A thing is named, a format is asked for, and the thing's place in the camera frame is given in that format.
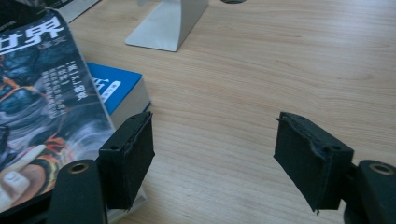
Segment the white monitor stand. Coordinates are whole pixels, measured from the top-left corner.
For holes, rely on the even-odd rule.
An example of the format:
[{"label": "white monitor stand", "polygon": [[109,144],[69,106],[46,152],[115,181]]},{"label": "white monitor stand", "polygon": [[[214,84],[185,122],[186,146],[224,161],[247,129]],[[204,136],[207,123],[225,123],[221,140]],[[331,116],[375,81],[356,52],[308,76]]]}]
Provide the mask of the white monitor stand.
[{"label": "white monitor stand", "polygon": [[125,39],[128,45],[177,51],[208,0],[162,0]]}]

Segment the silver stand base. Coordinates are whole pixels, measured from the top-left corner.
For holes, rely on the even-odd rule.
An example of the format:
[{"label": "silver stand base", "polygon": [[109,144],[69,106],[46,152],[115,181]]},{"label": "silver stand base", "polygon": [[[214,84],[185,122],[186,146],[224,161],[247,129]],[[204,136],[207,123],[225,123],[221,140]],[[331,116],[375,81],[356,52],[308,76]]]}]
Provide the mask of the silver stand base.
[{"label": "silver stand base", "polygon": [[208,0],[162,0],[125,39],[127,45],[177,51]]}]

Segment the wooden desk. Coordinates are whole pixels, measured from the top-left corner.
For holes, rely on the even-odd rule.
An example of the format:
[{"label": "wooden desk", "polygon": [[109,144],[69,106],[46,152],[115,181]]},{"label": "wooden desk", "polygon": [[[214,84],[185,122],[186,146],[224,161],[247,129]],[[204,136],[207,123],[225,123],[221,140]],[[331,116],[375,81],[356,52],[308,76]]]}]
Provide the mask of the wooden desk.
[{"label": "wooden desk", "polygon": [[102,0],[71,24],[87,61],[141,72],[152,99],[149,201],[122,223],[343,223],[273,159],[280,111],[396,165],[396,3],[211,0],[176,53],[123,44],[147,12]]}]

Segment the desk surface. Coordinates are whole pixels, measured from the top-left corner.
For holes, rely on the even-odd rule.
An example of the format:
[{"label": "desk surface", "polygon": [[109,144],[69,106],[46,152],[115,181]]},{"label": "desk surface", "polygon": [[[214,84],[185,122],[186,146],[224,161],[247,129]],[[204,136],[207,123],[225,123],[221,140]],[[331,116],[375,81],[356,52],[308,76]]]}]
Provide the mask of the desk surface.
[{"label": "desk surface", "polygon": [[71,23],[87,61],[144,74],[152,99],[149,201],[122,223],[343,223],[343,204],[317,216],[273,159],[280,111],[355,163],[396,165],[396,3],[210,0],[178,52],[123,44],[147,11],[102,0]]}]

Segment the wood grain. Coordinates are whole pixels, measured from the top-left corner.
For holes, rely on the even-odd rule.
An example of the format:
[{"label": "wood grain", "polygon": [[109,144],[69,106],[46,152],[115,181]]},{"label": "wood grain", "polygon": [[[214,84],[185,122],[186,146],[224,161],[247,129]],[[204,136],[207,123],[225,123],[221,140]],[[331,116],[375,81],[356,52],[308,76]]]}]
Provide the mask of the wood grain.
[{"label": "wood grain", "polygon": [[124,38],[157,4],[102,0],[71,24],[87,61],[144,75],[156,157],[121,223],[343,223],[273,159],[280,111],[396,165],[396,3],[210,0],[176,53]]}]

